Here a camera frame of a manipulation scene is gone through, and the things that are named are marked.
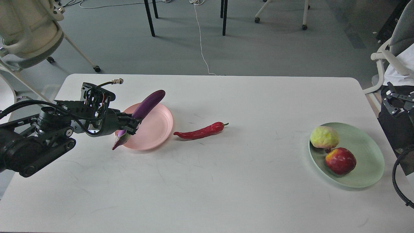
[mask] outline pink plate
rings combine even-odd
[[[140,103],[125,109],[126,113],[133,113]],[[136,134],[123,144],[133,150],[149,150],[161,145],[170,136],[173,130],[173,115],[162,104],[157,104],[144,118]]]

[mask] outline yellow pear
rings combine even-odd
[[[339,144],[339,134],[332,127],[318,126],[310,134],[310,140],[316,148],[331,149]]]

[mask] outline black table leg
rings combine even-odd
[[[224,0],[221,0],[220,18],[223,18],[223,7],[224,7]]]
[[[223,36],[226,35],[227,3],[228,3],[228,0],[224,0],[224,9],[223,9]]]
[[[158,19],[158,11],[156,9],[156,4],[155,4],[156,0],[152,0],[152,7],[154,8],[154,15],[155,18]]]
[[[154,26],[152,25],[151,12],[149,11],[148,0],[144,0],[144,4],[145,4],[145,10],[147,11],[147,17],[148,17],[149,29],[151,29],[151,35],[155,36]]]

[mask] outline red chili pepper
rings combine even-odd
[[[207,136],[210,136],[210,135],[213,135],[213,134],[216,134],[222,131],[225,125],[228,125],[228,123],[223,124],[222,122],[216,122],[205,128],[192,131],[192,132],[186,132],[186,133],[174,132],[174,135],[177,135],[180,138],[184,138],[184,139],[199,139],[199,138],[204,138],[204,137],[207,137]]]

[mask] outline white shirt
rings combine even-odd
[[[397,59],[404,65],[410,75],[399,74],[392,65],[389,65],[384,74],[384,85],[391,82],[394,86],[414,86],[414,44],[397,56]]]

